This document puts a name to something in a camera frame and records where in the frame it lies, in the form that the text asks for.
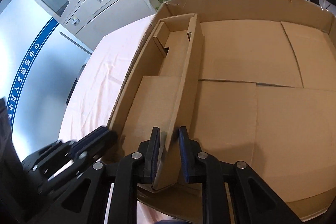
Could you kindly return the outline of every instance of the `metal screw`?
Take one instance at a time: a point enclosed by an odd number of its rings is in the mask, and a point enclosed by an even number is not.
[[[239,169],[245,169],[245,168],[247,167],[247,164],[246,164],[246,162],[244,162],[244,161],[238,161],[238,162],[237,162],[237,167],[238,167]]]
[[[81,153],[81,154],[79,155],[79,159],[80,159],[80,160],[81,160],[81,159],[84,159],[84,158],[86,157],[86,155],[87,155],[87,152],[84,151],[83,153]]]
[[[98,161],[98,162],[95,162],[95,163],[92,165],[92,167],[93,167],[95,170],[99,170],[99,169],[103,168],[103,164],[102,164],[100,161]]]
[[[139,158],[141,158],[142,157],[142,154],[140,153],[140,152],[134,152],[133,154],[132,154],[132,158],[134,158],[135,160],[136,159],[139,159]]]
[[[197,154],[197,156],[200,158],[200,159],[206,159],[208,157],[208,154],[205,153],[205,152],[199,152]]]

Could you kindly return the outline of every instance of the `blue stripe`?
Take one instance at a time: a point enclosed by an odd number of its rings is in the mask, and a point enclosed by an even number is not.
[[[50,37],[52,32],[55,30],[57,25],[58,25],[58,22],[54,18],[51,18],[47,22],[47,24],[42,28],[42,30],[36,36],[33,43],[30,45],[28,51],[25,54],[25,57],[23,58],[17,70],[17,73],[15,75],[15,78],[12,84],[12,88],[9,93],[8,101],[7,101],[8,119],[9,119],[12,130],[13,130],[13,125],[14,125],[16,108],[17,108],[18,101],[21,95],[21,91],[26,81],[27,75],[30,71],[32,64],[34,63],[36,59],[36,56],[38,55],[41,48],[43,47],[47,39]]]

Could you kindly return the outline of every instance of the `chinese character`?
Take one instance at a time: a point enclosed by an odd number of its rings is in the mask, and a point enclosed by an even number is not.
[[[27,70],[27,69],[25,69],[25,68],[21,68],[21,71],[20,71],[20,72],[24,75],[24,74],[26,73],[26,70]]]

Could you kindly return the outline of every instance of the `cardboard box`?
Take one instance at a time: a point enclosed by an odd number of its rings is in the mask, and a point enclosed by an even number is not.
[[[246,161],[303,220],[336,194],[336,25],[304,0],[172,0],[153,18],[109,127],[117,161],[159,126],[161,153],[139,200],[202,222],[200,185],[180,173],[176,129],[219,160]]]

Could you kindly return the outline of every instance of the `open cardboard box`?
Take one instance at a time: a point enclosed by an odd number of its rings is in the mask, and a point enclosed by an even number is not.
[[[135,54],[109,127],[117,161],[161,130],[139,200],[202,222],[200,185],[180,174],[176,128],[220,161],[247,162],[303,220],[336,194],[336,23],[304,0],[172,0]]]

